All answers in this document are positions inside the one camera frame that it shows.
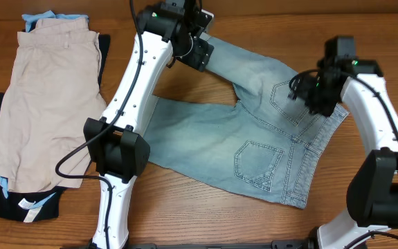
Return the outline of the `light blue denim shorts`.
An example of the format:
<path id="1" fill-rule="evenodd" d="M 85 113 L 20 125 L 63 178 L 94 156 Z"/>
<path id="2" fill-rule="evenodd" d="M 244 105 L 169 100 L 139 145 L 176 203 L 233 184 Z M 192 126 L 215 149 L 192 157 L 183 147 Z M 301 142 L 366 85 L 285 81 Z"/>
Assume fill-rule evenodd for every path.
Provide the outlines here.
<path id="1" fill-rule="evenodd" d="M 289 98 L 295 71 L 209 37 L 207 69 L 228 80 L 233 106 L 160 99 L 144 138 L 150 161 L 228 192 L 305 208 L 317 163 L 348 112 L 312 115 Z"/>

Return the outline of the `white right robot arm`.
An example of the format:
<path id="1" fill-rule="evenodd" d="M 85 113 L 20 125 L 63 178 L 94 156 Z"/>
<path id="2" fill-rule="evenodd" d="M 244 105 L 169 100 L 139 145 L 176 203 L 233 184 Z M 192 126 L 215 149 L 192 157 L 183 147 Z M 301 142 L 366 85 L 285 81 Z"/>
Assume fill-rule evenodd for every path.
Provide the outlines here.
<path id="1" fill-rule="evenodd" d="M 311 114 L 330 116 L 338 103 L 353 115 L 367 153 L 347 189 L 347 207 L 306 239 L 273 241 L 272 248 L 366 248 L 377 235 L 398 240 L 398 115 L 380 66 L 356 56 L 352 36 L 325 42 L 315 69 L 289 82 L 289 98 L 300 98 Z"/>

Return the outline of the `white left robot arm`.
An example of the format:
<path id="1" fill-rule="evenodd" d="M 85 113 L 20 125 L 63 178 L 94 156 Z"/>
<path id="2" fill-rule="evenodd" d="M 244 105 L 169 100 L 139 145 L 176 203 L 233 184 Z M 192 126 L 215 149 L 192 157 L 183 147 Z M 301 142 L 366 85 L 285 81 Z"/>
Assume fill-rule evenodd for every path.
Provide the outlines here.
<path id="1" fill-rule="evenodd" d="M 159 100 L 153 91 L 163 70 L 181 62 L 204 71 L 214 49 L 203 39 L 214 16 L 201 1 L 160 1 L 132 17 L 134 46 L 119 87 L 100 119 L 84 125 L 101 187 L 89 248 L 127 247 L 132 188 L 150 157 L 143 136 Z"/>

